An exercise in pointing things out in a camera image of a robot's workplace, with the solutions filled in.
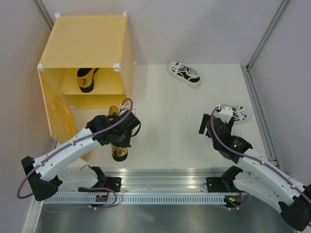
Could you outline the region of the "gold loafer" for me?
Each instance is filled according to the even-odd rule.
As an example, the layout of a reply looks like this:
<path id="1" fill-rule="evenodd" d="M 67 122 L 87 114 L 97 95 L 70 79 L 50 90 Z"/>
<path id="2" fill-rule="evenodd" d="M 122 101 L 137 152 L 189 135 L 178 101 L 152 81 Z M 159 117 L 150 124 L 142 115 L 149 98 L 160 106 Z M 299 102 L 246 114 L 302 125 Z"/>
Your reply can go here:
<path id="1" fill-rule="evenodd" d="M 94 89 L 94 76 L 99 68 L 79 68 L 77 71 L 77 84 L 83 93 Z"/>
<path id="2" fill-rule="evenodd" d="M 111 106 L 109 108 L 109 115 L 120 115 L 120 110 L 117 106 Z M 124 161 L 128 156 L 128 148 L 117 147 L 116 145 L 111 145 L 112 157 L 117 162 Z"/>

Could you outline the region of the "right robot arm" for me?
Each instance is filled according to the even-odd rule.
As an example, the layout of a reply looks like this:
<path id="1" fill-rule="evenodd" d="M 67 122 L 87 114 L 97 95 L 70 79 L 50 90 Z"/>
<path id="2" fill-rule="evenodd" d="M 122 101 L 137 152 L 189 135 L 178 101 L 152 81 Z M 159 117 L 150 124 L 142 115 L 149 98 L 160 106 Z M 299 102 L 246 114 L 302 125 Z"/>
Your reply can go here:
<path id="1" fill-rule="evenodd" d="M 295 180 L 263 158 L 250 143 L 231 135 L 229 123 L 204 114 L 199 134 L 212 140 L 213 148 L 234 165 L 222 175 L 222 187 L 228 192 L 244 191 L 280 213 L 297 231 L 311 225 L 311 186 Z"/>

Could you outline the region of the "yellow cabinet door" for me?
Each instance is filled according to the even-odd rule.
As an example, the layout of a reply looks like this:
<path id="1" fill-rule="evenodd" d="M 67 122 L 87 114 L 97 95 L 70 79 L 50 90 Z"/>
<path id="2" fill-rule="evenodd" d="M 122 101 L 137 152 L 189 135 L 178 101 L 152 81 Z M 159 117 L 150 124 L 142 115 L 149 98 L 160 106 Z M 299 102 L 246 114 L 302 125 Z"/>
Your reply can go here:
<path id="1" fill-rule="evenodd" d="M 64 68 L 37 69 L 51 137 L 64 144 L 86 126 L 86 120 L 62 96 Z"/>

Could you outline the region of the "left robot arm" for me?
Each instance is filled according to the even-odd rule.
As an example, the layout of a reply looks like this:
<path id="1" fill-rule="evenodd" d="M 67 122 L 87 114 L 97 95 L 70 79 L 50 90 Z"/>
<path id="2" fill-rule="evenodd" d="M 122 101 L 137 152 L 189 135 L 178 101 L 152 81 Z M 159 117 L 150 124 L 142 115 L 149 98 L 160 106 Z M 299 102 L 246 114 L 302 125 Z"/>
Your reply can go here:
<path id="1" fill-rule="evenodd" d="M 132 131 L 140 128 L 136 115 L 126 110 L 118 115 L 98 115 L 87 123 L 72 139 L 40 157 L 26 156 L 21 160 L 31 195 L 36 201 L 46 200 L 60 190 L 76 189 L 79 192 L 103 192 L 107 177 L 98 166 L 68 174 L 64 169 L 83 155 L 106 145 L 121 148 L 130 146 Z"/>

